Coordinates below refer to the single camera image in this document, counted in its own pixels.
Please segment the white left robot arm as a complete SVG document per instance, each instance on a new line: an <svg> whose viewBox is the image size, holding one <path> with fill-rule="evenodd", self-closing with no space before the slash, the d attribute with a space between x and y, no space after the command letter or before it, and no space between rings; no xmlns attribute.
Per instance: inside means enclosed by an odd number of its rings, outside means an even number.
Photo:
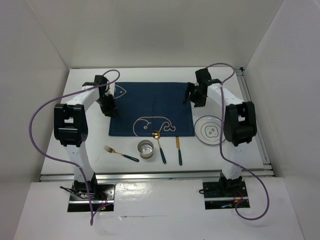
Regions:
<svg viewBox="0 0 320 240"><path fill-rule="evenodd" d="M99 187L86 150L85 141L89 134L86 111L96 102L106 117L117 115L114 97L106 85L108 82L104 75L95 75L93 82L82 85L83 92L54 107L54 137L64 147L72 163L75 192L81 192L88 200L97 197Z"/></svg>

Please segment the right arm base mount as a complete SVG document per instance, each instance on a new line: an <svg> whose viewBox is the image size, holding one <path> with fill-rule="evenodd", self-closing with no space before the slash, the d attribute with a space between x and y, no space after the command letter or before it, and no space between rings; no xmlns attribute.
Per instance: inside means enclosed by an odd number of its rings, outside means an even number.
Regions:
<svg viewBox="0 0 320 240"><path fill-rule="evenodd" d="M198 191L204 197L206 210L250 208L250 202L245 181L240 176L237 179L226 179L221 176L218 181L202 183Z"/></svg>

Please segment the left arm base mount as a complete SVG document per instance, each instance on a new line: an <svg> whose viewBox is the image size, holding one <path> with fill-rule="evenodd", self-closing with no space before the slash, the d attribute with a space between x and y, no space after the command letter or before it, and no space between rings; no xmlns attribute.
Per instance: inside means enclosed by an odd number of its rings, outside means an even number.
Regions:
<svg viewBox="0 0 320 240"><path fill-rule="evenodd" d="M86 190L76 190L74 186L60 189L69 193L68 208L69 213L90 212L89 197ZM114 183L99 184L97 193L90 192L93 212L113 212L116 185Z"/></svg>

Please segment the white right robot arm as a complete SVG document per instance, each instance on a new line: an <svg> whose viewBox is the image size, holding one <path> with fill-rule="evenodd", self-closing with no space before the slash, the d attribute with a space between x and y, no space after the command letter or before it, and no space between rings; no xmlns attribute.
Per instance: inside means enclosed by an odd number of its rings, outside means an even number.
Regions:
<svg viewBox="0 0 320 240"><path fill-rule="evenodd" d="M229 197L242 184L247 145L257 134L255 105L236 97L219 79L213 79L207 68L197 70L195 77L197 83L188 83L183 102L189 100L195 107L204 107L207 98L210 98L221 107L220 135L225 137L226 143L221 144L219 149L227 164L221 170L216 190L222 196Z"/></svg>

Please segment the blue whale placemat cloth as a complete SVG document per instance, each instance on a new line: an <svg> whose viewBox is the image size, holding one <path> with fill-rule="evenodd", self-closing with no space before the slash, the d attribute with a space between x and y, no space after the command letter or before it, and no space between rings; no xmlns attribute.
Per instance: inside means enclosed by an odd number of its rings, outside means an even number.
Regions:
<svg viewBox="0 0 320 240"><path fill-rule="evenodd" d="M193 137L186 82L119 82L114 86L117 116L110 119L112 137Z"/></svg>

